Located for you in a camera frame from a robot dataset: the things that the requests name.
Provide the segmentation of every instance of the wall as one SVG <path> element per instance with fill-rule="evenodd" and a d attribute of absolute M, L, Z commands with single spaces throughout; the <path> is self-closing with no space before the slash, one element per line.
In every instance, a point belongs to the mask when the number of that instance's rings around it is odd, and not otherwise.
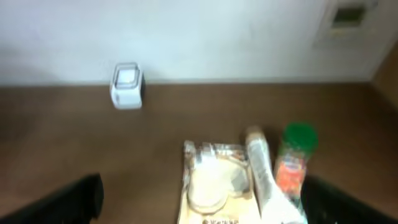
<path fill-rule="evenodd" d="M 398 108 L 398 42 L 383 61 L 373 79 L 373 83 Z"/>
<path fill-rule="evenodd" d="M 370 80 L 397 31 L 398 1 L 381 0 L 359 49 L 313 46 L 326 4 L 1 0 L 0 84 L 107 83 L 132 60 L 152 82 Z"/>

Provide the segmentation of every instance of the green bottle cap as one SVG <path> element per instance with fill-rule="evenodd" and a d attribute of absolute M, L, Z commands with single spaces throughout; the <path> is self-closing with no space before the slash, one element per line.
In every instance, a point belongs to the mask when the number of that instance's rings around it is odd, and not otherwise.
<path fill-rule="evenodd" d="M 284 131 L 283 140 L 293 150 L 300 150 L 311 155 L 318 146 L 318 135 L 307 123 L 290 123 Z"/>

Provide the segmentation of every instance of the bottle label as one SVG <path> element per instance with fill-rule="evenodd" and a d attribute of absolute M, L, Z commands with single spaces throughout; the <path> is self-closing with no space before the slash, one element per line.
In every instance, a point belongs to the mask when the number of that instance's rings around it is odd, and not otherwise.
<path fill-rule="evenodd" d="M 303 159 L 289 154 L 279 158 L 275 180 L 278 187 L 293 198 L 300 198 L 301 186 L 303 184 L 307 169 Z"/>

